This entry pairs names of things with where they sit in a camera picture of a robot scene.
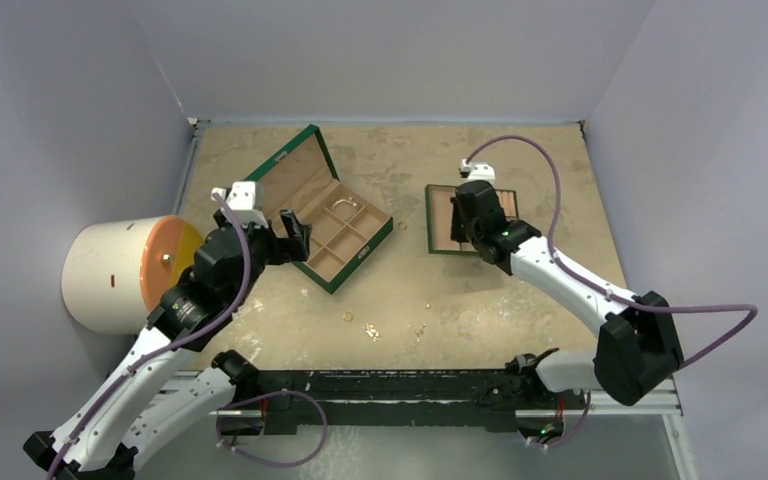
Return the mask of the green jewelry tray insert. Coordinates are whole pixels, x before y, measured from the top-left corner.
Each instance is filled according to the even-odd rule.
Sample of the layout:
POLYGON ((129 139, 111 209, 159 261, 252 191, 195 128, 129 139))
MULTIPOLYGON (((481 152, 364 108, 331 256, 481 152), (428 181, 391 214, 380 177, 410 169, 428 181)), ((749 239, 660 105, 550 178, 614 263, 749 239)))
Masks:
POLYGON ((429 254, 477 256, 470 243, 450 238, 455 186, 429 184, 425 186, 427 246, 429 254))

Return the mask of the green jewelry box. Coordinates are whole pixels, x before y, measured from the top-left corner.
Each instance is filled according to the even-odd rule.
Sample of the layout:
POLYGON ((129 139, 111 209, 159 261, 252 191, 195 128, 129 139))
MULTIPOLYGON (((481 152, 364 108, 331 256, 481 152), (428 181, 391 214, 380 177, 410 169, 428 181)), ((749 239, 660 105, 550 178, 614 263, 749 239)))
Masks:
POLYGON ((286 232, 282 209, 312 227, 310 256, 295 266, 335 293, 393 231, 392 216, 344 183, 325 138, 310 124, 245 177, 260 188, 262 212, 286 232))

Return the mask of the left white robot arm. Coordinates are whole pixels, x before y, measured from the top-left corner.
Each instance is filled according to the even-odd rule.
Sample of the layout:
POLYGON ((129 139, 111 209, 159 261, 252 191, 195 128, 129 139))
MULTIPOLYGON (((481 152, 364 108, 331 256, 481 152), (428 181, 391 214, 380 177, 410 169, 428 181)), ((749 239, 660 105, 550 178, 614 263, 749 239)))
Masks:
POLYGON ((258 369, 241 354, 217 354, 193 383, 157 405, 166 382, 225 328, 269 266, 309 258, 312 227, 284 209, 284 236, 267 221, 222 207, 217 227, 178 281, 160 297, 126 357, 96 393, 53 431, 23 446, 49 479, 131 479, 159 447, 198 416, 258 395, 258 369))

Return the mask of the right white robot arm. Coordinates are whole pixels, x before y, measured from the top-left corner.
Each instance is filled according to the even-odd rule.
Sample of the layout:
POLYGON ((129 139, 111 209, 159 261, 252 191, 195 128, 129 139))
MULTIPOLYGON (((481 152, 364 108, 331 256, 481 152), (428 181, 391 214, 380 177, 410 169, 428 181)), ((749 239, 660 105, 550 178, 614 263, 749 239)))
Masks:
POLYGON ((596 337, 593 351, 543 353, 525 364, 524 399, 544 407, 567 390, 601 390, 632 406, 684 362, 666 300, 655 292, 619 301, 624 289, 591 272, 565 272, 574 261, 551 250, 546 236, 504 215, 487 181, 468 181, 454 193, 453 219, 480 258, 565 307, 596 337))

